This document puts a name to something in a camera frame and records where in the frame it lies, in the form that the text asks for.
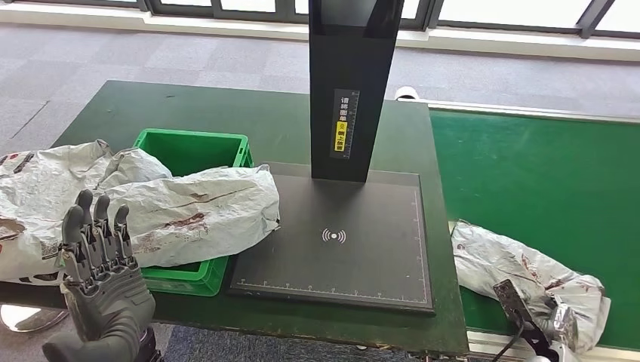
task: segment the robot finger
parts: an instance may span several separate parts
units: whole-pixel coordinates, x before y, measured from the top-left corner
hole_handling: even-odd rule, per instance
[[[106,219],[106,209],[109,207],[109,197],[102,195],[98,198],[94,208],[94,221],[91,235],[87,238],[87,248],[91,266],[94,267],[94,277],[98,278],[107,267],[106,251],[104,249],[104,225],[109,225]]]
[[[82,208],[84,212],[84,217],[82,220],[82,225],[87,226],[91,224],[91,203],[94,200],[94,195],[89,190],[82,190],[78,194],[78,197],[75,199],[75,204]]]
[[[85,237],[82,227],[85,212],[79,205],[72,206],[66,212],[62,222],[62,257],[66,273],[76,283],[84,283],[91,278],[91,267],[85,249]]]
[[[131,247],[131,238],[127,227],[127,216],[129,215],[129,207],[122,205],[115,214],[114,229],[118,236],[118,242],[121,248],[121,255],[125,259],[131,258],[134,253]]]

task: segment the plastic bag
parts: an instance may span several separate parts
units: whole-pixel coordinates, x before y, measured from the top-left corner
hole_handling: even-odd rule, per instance
[[[576,273],[523,243],[464,221],[455,224],[451,243],[460,285],[496,299],[493,286],[511,279],[529,309],[541,314],[551,312],[545,298],[559,296],[576,312],[576,352],[595,347],[611,305],[597,278]]]
[[[140,149],[113,155],[102,140],[0,158],[0,280],[59,284],[62,220],[82,189],[131,210],[141,266],[179,265],[239,253],[278,226],[268,167],[218,168],[185,177]],[[38,275],[38,278],[27,278]]]

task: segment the green bin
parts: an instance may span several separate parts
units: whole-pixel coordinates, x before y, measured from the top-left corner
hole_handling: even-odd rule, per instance
[[[253,167],[248,139],[241,134],[187,130],[143,130],[136,142],[156,157],[174,176],[186,176],[213,167]],[[156,292],[215,296],[220,291],[228,256],[162,268],[143,268],[146,285]]]

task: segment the green table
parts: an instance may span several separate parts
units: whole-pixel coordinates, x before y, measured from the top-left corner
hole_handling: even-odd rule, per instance
[[[212,298],[154,293],[155,318],[195,327],[294,336],[416,352],[465,354],[469,347],[448,237],[444,199],[427,106],[385,105],[374,162],[382,170],[419,173],[436,316],[341,305],[292,303],[219,294]],[[131,147],[147,127],[248,136],[254,160],[309,163],[309,96],[109,81],[55,146],[107,141]],[[57,288],[0,284],[0,301],[63,307]]]
[[[515,109],[431,108],[448,218],[508,235],[600,278],[612,299],[601,344],[640,349],[640,237],[633,231],[640,214],[640,125]],[[432,157],[421,142],[428,132],[424,112],[416,103],[385,103],[372,168],[424,169]],[[243,133],[261,161],[309,161],[307,95],[160,84],[108,82],[56,145],[102,137],[121,149],[145,127]],[[428,175],[421,176],[425,183]],[[168,294],[158,296],[158,314],[191,325],[462,354],[467,345],[451,245],[427,247],[438,278],[432,320],[223,296],[208,299],[205,311],[179,311],[176,305],[192,309],[202,299]],[[33,287],[0,284],[0,301],[60,305],[54,292],[44,298]],[[464,289],[462,300],[469,328],[507,333],[497,302]]]

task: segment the black cable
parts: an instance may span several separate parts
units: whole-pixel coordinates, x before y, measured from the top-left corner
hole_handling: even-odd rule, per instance
[[[505,352],[507,352],[512,345],[514,345],[514,343],[518,340],[518,338],[520,338],[520,335],[522,334],[522,332],[525,330],[525,320],[522,319],[522,316],[518,311],[515,311],[515,313],[518,315],[518,324],[520,325],[518,328],[518,332],[516,333],[515,336],[513,336],[513,338],[511,338],[509,343],[507,343],[504,346],[504,348],[502,348],[502,350],[498,352],[498,354],[496,354],[496,357],[494,357],[494,359],[491,360],[491,362],[498,362],[500,357],[502,357],[502,355],[505,354]]]

